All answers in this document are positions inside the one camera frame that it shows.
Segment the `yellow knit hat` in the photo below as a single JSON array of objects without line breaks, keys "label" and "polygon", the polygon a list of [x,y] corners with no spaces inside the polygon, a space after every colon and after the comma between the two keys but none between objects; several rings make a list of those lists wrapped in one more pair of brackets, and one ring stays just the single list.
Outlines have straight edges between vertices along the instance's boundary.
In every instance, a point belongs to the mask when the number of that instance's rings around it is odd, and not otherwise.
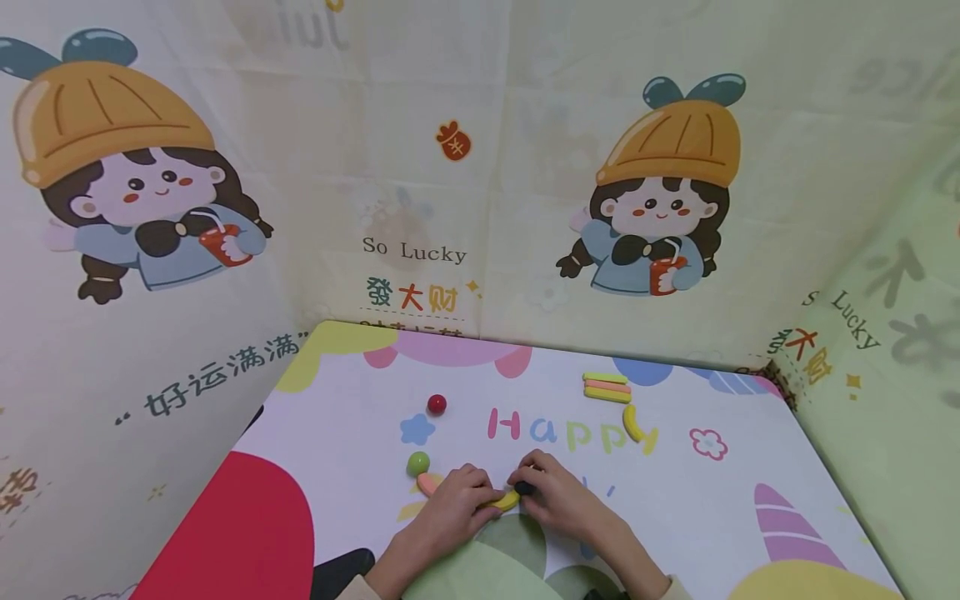
[{"label": "yellow knit hat", "polygon": [[170,88],[99,60],[67,62],[33,79],[13,107],[13,131],[23,179],[40,189],[121,152],[214,150],[210,130]]},{"label": "yellow knit hat", "polygon": [[730,111],[709,100],[680,100],[634,123],[596,180],[677,177],[730,187],[739,166],[740,130]]}]

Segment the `sleeve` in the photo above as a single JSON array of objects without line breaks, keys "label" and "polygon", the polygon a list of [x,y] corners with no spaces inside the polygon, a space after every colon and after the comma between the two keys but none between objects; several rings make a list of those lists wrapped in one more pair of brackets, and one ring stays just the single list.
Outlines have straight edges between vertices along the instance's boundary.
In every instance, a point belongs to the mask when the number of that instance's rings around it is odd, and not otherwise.
[{"label": "sleeve", "polygon": [[681,238],[680,256],[686,259],[686,266],[673,275],[673,287],[688,290],[704,278],[704,258],[697,245],[688,237]]},{"label": "sleeve", "polygon": [[690,594],[686,593],[684,585],[680,583],[680,578],[676,575],[670,575],[670,587],[660,600],[693,600]]},{"label": "sleeve", "polygon": [[113,225],[77,228],[75,246],[79,252],[113,265],[129,265],[140,255],[133,229],[119,231]]},{"label": "sleeve", "polygon": [[347,587],[340,592],[340,595],[337,596],[337,600],[380,600],[380,596],[376,595],[376,592],[367,585],[367,580],[363,578],[363,575],[357,575],[353,578]]},{"label": "sleeve", "polygon": [[593,219],[580,230],[580,238],[584,240],[590,257],[593,260],[606,260],[613,250],[617,235],[609,225],[600,219]]},{"label": "sleeve", "polygon": [[240,252],[256,256],[267,248],[267,238],[256,223],[239,212],[224,206],[215,204],[211,208],[225,224],[233,224],[240,228],[240,234],[237,235],[237,248],[240,249]]}]

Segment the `pink flower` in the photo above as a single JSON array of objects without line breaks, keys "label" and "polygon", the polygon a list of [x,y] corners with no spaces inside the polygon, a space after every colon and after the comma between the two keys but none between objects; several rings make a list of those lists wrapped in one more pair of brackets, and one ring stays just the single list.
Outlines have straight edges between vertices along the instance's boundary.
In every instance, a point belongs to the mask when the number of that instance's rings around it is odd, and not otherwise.
[{"label": "pink flower", "polygon": [[720,434],[712,429],[690,429],[690,439],[697,454],[709,456],[714,461],[722,461],[730,451]]}]

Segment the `pink letter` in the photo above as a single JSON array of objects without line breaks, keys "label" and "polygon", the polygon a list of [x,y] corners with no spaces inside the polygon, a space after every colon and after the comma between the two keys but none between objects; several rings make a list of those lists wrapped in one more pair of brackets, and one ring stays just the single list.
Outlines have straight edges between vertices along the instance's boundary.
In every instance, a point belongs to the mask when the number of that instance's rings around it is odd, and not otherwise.
[{"label": "pink letter", "polygon": [[[510,437],[520,439],[520,413],[514,411],[514,415],[509,419],[502,420],[501,425],[510,427]],[[487,437],[491,440],[496,437],[496,409],[490,411],[490,423],[487,425]]]}]

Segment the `unicorn horn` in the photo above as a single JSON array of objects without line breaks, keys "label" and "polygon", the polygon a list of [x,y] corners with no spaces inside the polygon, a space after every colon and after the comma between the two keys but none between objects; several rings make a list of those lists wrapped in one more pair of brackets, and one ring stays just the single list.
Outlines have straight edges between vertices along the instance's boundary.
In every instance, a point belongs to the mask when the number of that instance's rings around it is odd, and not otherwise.
[{"label": "unicorn horn", "polygon": [[754,504],[756,522],[771,562],[812,561],[847,570],[817,530],[776,490],[758,484],[754,488]]}]

